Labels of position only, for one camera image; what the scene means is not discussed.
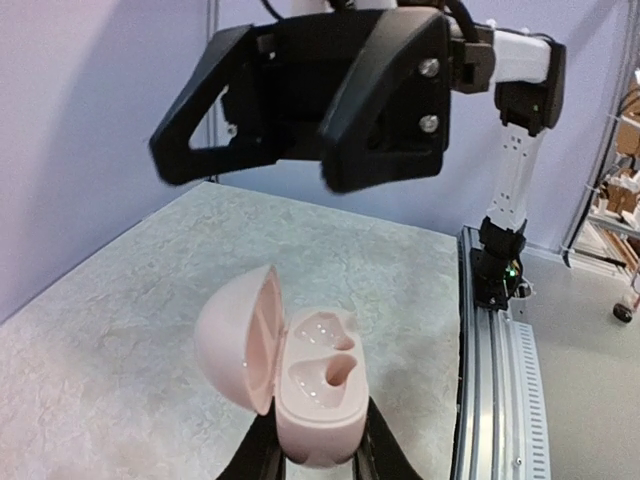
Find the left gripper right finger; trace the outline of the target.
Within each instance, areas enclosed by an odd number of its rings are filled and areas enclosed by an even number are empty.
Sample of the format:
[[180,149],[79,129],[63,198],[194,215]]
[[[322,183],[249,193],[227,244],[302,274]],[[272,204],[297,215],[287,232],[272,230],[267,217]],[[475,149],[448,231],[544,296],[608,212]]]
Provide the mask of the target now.
[[354,454],[356,480],[421,480],[372,397],[365,429]]

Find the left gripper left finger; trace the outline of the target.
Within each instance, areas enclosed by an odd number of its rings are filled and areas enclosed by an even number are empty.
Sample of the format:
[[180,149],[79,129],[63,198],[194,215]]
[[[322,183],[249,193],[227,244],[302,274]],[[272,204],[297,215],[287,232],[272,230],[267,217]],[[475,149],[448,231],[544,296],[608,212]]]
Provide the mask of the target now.
[[281,480],[283,451],[278,441],[276,420],[258,415],[217,480]]

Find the pink round charging case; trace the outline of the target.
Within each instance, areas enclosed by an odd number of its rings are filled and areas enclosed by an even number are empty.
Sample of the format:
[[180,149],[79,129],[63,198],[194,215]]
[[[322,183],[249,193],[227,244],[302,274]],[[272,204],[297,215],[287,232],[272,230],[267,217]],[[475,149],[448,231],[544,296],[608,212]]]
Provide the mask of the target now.
[[286,456],[312,468],[346,462],[362,439],[369,403],[357,316],[310,307],[287,316],[272,265],[217,290],[196,321],[201,371],[232,403],[275,414]]

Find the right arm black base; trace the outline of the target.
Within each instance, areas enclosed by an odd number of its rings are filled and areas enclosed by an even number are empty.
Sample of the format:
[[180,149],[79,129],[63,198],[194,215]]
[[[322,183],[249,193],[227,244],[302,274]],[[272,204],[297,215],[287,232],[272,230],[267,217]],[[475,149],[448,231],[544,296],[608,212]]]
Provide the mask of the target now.
[[486,216],[479,229],[479,247],[471,249],[474,303],[497,311],[508,309],[523,280],[521,252],[526,245],[524,229],[503,229]]

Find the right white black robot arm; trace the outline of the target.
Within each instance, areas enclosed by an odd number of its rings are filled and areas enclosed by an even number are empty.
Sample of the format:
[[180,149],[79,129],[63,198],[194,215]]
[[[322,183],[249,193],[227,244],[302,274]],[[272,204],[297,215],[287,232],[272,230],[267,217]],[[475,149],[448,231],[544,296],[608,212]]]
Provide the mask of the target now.
[[481,239],[489,257],[510,260],[565,65],[562,44],[478,23],[459,1],[299,1],[290,17],[215,33],[149,149],[171,185],[307,160],[347,194],[438,175],[452,93],[492,91],[511,166]]

